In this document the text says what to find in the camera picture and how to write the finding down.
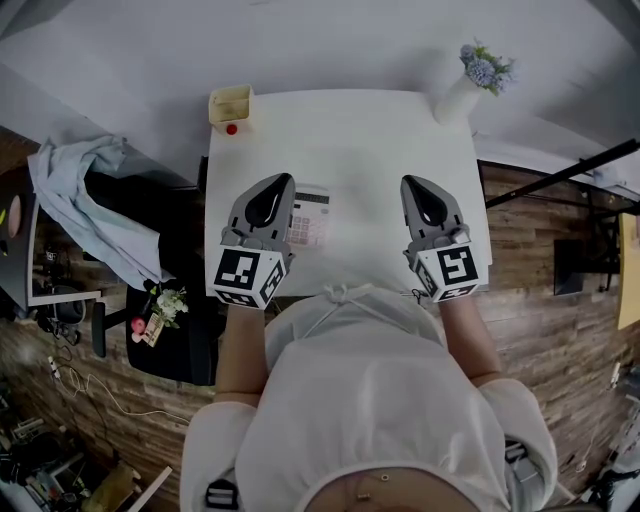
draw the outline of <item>cable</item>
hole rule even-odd
[[[77,370],[75,368],[73,368],[72,366],[69,366],[69,365],[60,365],[59,368],[68,368],[69,369],[69,375],[70,375],[70,378],[71,378],[71,384],[75,388],[75,392],[72,393],[71,391],[69,391],[69,388],[67,388],[67,386],[65,385],[64,381],[62,380],[62,378],[60,378],[59,381],[60,381],[60,384],[62,384],[62,388],[64,389],[64,391],[71,398],[75,398],[78,395],[78,393],[84,393],[85,395],[87,395],[88,398],[90,398],[91,395],[89,394],[89,382],[90,382],[91,378],[93,378],[98,384],[100,384],[104,388],[104,390],[107,392],[109,397],[111,397],[111,400],[113,400],[113,402],[116,404],[116,406],[118,407],[120,412],[122,414],[124,414],[125,416],[140,417],[140,416],[150,416],[151,414],[165,414],[166,416],[169,416],[171,418],[174,418],[176,420],[179,420],[179,421],[182,421],[184,423],[189,424],[189,420],[188,419],[183,418],[182,416],[176,416],[175,414],[171,414],[171,413],[169,413],[167,411],[163,411],[163,410],[148,411],[148,412],[127,412],[120,406],[120,404],[118,403],[116,398],[111,394],[111,391],[109,391],[109,388],[100,379],[98,379],[98,377],[96,377],[95,375],[90,373],[87,376],[86,384],[83,387],[83,385],[82,385],[82,383],[80,381],[81,376],[80,376],[80,374],[77,372]]]

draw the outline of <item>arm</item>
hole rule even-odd
[[[257,407],[268,377],[264,311],[229,306],[214,402],[241,402]]]
[[[477,387],[501,377],[500,357],[475,301],[461,297],[440,303],[449,353]]]

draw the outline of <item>black clip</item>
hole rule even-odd
[[[204,506],[209,510],[238,510],[238,488],[228,480],[216,480],[207,487]]]

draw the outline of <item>white cable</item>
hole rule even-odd
[[[176,420],[179,421],[183,421],[184,423],[189,423],[189,420],[186,418],[183,418],[181,416],[176,416],[175,414],[171,414],[167,411],[162,411],[162,410],[157,410],[157,411],[149,411],[149,412],[127,412],[125,411],[122,407],[120,407],[120,404],[118,403],[118,401],[116,400],[116,398],[111,394],[111,391],[109,391],[109,388],[95,375],[93,374],[89,374],[87,377],[87,383],[85,384],[85,386],[82,386],[82,383],[80,382],[80,374],[76,371],[75,368],[71,368],[69,367],[69,375],[71,376],[71,383],[73,384],[73,387],[75,388],[75,392],[71,393],[71,391],[69,391],[69,389],[67,388],[67,386],[65,385],[64,381],[62,380],[62,378],[59,379],[60,384],[62,384],[62,388],[64,389],[64,391],[71,397],[71,398],[75,398],[78,393],[84,393],[86,395],[89,395],[89,381],[91,380],[91,378],[93,377],[93,379],[100,384],[104,390],[107,392],[107,394],[111,397],[111,400],[113,400],[113,402],[118,406],[118,409],[120,409],[120,412],[126,416],[149,416],[151,414],[165,414],[171,418],[174,418]]]

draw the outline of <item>metal frame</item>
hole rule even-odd
[[[536,192],[537,190],[540,190],[542,188],[555,185],[556,183],[560,183],[561,181],[569,180],[577,176],[578,174],[589,172],[593,169],[596,169],[597,167],[601,167],[610,162],[618,160],[619,158],[635,153],[636,151],[638,151],[638,149],[640,149],[640,142],[636,141],[635,139],[630,139],[626,142],[623,142],[622,144],[619,144],[618,146],[608,149],[607,151],[592,156],[591,158],[580,160],[577,164],[574,164],[571,167],[568,167],[555,174],[551,174],[534,183],[530,183],[529,185],[525,185],[524,187],[512,190],[511,192],[507,192],[506,194],[503,194],[501,196],[494,197],[493,199],[489,199],[489,201],[485,202],[485,206],[487,209],[489,209],[518,197],[530,197],[530,194],[532,192]],[[542,198],[541,196],[534,197],[538,199],[549,199]]]

